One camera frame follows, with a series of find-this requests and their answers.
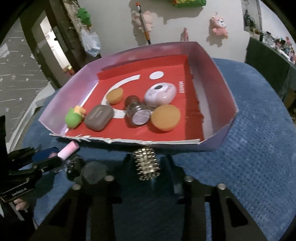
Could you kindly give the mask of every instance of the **doorway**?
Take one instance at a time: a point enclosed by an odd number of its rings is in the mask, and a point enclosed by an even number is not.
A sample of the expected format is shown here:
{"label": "doorway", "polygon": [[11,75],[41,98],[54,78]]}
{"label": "doorway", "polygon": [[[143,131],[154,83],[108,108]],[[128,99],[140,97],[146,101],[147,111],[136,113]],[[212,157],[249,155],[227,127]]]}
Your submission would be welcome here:
{"label": "doorway", "polygon": [[52,27],[48,21],[47,16],[40,23],[40,27],[42,29],[42,32],[45,36],[45,39],[46,39],[53,55],[55,56],[56,60],[58,61],[63,72],[70,79],[75,74],[75,72],[74,72],[69,60],[67,59],[61,45],[57,41],[55,33],[52,30]]}

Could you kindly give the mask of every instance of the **person's hand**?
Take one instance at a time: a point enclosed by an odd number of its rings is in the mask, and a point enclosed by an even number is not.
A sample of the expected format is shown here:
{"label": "person's hand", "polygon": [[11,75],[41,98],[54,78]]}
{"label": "person's hand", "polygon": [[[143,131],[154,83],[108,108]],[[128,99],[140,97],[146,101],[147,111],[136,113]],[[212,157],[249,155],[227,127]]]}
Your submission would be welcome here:
{"label": "person's hand", "polygon": [[13,202],[16,204],[15,209],[17,211],[24,210],[24,209],[27,209],[29,207],[29,203],[22,200],[21,198],[18,198],[16,200],[14,200]]}

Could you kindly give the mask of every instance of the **gray case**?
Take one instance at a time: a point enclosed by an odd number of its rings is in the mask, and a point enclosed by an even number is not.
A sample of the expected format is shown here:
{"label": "gray case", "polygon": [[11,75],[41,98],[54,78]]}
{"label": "gray case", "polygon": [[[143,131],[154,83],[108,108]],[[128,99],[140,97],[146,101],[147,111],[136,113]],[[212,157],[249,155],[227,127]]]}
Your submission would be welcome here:
{"label": "gray case", "polygon": [[84,119],[87,128],[93,131],[101,131],[109,123],[114,115],[114,110],[109,105],[97,105]]}

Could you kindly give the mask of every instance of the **pink cylinder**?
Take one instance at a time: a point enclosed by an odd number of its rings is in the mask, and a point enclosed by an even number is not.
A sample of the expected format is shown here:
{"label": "pink cylinder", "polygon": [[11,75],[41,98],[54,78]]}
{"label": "pink cylinder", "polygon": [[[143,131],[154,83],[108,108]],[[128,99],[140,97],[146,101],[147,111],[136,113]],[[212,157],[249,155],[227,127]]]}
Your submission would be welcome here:
{"label": "pink cylinder", "polygon": [[63,160],[66,160],[76,150],[78,150],[78,148],[79,148],[78,143],[76,141],[71,141],[57,155],[58,155],[58,157],[62,158]]}

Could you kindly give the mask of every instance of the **bolt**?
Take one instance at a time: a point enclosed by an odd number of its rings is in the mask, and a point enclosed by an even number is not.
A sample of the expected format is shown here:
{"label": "bolt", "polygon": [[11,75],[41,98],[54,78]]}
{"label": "bolt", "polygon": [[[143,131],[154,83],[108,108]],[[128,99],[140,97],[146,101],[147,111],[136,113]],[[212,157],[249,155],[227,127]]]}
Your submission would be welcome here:
{"label": "bolt", "polygon": [[79,189],[81,189],[81,185],[79,185],[79,184],[74,184],[73,186],[72,186],[72,189],[73,190],[79,190]]}
{"label": "bolt", "polygon": [[227,187],[226,187],[226,185],[224,183],[219,183],[217,185],[217,188],[219,188],[220,190],[225,190]]}
{"label": "bolt", "polygon": [[190,182],[194,181],[194,178],[192,176],[185,176],[184,181],[187,183],[190,183]]}
{"label": "bolt", "polygon": [[111,182],[114,181],[114,176],[106,176],[104,179],[106,182]]}

